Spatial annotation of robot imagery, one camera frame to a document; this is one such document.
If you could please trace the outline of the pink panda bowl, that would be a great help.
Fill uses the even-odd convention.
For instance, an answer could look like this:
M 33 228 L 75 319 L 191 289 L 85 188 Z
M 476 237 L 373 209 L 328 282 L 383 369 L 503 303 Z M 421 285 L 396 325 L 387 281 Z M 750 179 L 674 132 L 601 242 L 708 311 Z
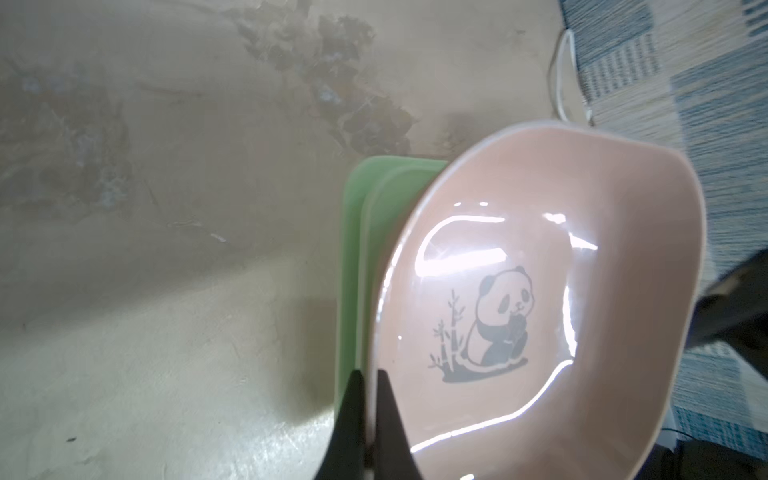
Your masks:
M 681 152 L 497 132 L 422 194 L 372 308 L 425 479 L 632 479 L 670 403 L 706 238 Z

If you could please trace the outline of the green electronic scale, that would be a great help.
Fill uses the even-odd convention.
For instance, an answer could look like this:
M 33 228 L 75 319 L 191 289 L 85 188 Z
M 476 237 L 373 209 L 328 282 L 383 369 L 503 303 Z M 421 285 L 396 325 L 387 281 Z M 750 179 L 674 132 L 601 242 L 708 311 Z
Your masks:
M 445 160 L 374 156 L 348 176 L 341 205 L 340 283 L 337 294 L 335 398 L 338 413 L 352 371 L 365 369 L 367 314 L 379 268 L 390 257 L 403 222 Z

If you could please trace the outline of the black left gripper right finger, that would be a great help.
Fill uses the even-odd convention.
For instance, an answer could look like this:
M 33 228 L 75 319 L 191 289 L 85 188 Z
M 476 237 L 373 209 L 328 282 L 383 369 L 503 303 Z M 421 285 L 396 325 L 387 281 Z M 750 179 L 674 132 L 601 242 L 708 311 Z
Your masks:
M 380 480 L 422 480 L 410 452 L 389 375 L 377 373 L 374 438 L 374 478 Z

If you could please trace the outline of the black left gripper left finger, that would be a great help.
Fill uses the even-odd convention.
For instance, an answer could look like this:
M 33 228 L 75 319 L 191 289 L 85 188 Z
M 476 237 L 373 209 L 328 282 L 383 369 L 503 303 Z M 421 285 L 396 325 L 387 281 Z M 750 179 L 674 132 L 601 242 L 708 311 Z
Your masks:
M 348 379 L 338 416 L 315 480 L 361 480 L 365 470 L 365 381 L 359 370 Z

